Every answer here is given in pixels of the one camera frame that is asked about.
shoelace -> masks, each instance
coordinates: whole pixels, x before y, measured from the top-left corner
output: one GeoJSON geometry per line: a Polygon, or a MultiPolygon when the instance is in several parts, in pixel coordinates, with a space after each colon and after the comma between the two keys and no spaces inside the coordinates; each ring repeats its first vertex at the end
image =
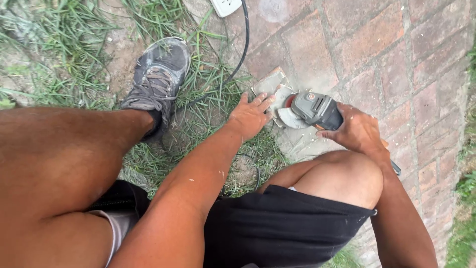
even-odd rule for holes
{"type": "Polygon", "coordinates": [[[168,72],[160,72],[159,68],[152,67],[148,70],[146,79],[142,84],[134,85],[136,101],[152,102],[157,111],[162,110],[161,101],[173,101],[177,97],[169,97],[167,94],[170,92],[170,86],[172,84],[172,76],[168,72]]]}

left hand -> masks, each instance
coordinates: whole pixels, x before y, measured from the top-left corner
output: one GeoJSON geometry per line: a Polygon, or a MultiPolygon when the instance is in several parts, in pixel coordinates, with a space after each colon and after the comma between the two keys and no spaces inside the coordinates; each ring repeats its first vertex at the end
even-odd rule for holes
{"type": "Polygon", "coordinates": [[[231,112],[227,124],[233,126],[241,134],[243,141],[256,136],[273,117],[271,113],[264,112],[276,100],[276,96],[271,95],[266,98],[266,95],[261,93],[248,103],[248,93],[243,93],[240,102],[231,112]]]}

power strip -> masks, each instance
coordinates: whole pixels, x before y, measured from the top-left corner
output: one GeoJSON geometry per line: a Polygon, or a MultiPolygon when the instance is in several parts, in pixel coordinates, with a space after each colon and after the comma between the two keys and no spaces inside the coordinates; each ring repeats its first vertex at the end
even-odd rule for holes
{"type": "Polygon", "coordinates": [[[211,0],[218,16],[224,18],[241,7],[241,0],[211,0]]]}

brick paving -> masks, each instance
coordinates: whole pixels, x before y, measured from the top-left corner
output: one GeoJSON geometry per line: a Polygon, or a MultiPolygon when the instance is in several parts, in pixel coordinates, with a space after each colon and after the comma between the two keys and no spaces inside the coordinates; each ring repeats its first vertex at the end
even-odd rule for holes
{"type": "MultiPolygon", "coordinates": [[[[195,19],[206,0],[186,0],[195,19]]],[[[474,29],[470,0],[247,0],[251,40],[243,70],[262,79],[280,66],[291,84],[327,93],[379,118],[381,135],[402,167],[402,183],[444,266],[458,180],[468,60],[474,29]]],[[[241,10],[214,14],[209,31],[227,35],[236,65],[245,34],[241,10]]],[[[218,51],[220,42],[210,41],[218,51]]],[[[275,130],[299,161],[339,149],[314,131],[275,130]]],[[[365,267],[380,267],[369,222],[354,239],[365,267]]]]}

gray sneaker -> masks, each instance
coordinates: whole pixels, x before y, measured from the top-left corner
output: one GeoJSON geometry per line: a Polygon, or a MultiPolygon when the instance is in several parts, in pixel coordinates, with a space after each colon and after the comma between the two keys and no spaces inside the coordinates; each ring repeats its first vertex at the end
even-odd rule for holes
{"type": "Polygon", "coordinates": [[[173,103],[190,61],[190,50],[179,37],[167,37],[153,43],[137,60],[132,89],[121,108],[148,111],[154,118],[154,127],[141,142],[159,141],[167,130],[173,103]]]}

